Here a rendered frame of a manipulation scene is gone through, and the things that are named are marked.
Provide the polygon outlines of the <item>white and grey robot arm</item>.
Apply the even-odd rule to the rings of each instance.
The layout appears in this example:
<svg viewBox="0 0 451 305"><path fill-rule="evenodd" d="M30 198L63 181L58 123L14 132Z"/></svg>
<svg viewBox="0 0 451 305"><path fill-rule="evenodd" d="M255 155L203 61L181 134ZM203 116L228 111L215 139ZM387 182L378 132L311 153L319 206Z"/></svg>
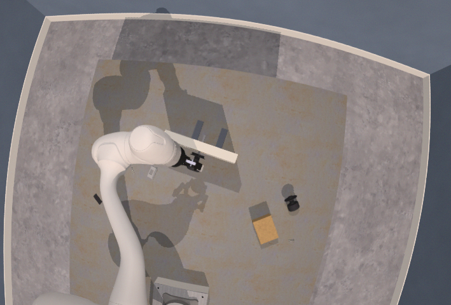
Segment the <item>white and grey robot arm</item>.
<svg viewBox="0 0 451 305"><path fill-rule="evenodd" d="M120 249L120 268L108 305L148 305L144 255L140 241L118 197L116 185L131 164L175 165L181 147L163 130L141 125L132 132L98 138L92 157L101 170L101 197ZM61 292L41 294L32 305L100 305Z"/></svg>

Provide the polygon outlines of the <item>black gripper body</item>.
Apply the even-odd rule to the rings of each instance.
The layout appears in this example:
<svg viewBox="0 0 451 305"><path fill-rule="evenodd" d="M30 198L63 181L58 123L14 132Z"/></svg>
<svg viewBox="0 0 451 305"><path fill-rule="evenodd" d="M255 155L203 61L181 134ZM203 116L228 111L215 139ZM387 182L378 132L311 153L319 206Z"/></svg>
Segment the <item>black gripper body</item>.
<svg viewBox="0 0 451 305"><path fill-rule="evenodd" d="M180 166L180 165L182 165L183 163L188 164L188 163L186 162L186 160L189 160L189 158L186 157L185 151L184 151L184 149L181 147L181 157L180 157L179 161L177 162L177 164L175 164L175 165L172 166L172 167Z"/></svg>

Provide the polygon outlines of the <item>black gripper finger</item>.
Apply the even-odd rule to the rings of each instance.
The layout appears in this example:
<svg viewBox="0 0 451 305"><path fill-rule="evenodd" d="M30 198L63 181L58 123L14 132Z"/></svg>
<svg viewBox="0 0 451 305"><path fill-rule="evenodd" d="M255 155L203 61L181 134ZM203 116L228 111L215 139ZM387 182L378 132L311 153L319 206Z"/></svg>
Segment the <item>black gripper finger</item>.
<svg viewBox="0 0 451 305"><path fill-rule="evenodd" d="M186 157L190 159L190 157L188 157L187 155L186 155ZM191 166L192 168L194 167L194 171L197 171L197 169L198 169L201 172L203 167L204 167L201 163L199 163L198 161L196 161L194 159L193 160L191 160L191 159L190 160L186 160L186 162L188 164L184 164L183 163L182 165L184 165L184 166Z"/></svg>

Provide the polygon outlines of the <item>tan cardboard box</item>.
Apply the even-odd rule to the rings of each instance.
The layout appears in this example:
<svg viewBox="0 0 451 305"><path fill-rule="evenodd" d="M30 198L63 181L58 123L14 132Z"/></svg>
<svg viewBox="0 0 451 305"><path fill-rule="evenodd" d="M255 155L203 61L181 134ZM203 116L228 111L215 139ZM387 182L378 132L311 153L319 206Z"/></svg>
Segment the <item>tan cardboard box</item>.
<svg viewBox="0 0 451 305"><path fill-rule="evenodd" d="M261 244L278 238L272 216L269 213L253 219L252 222Z"/></svg>

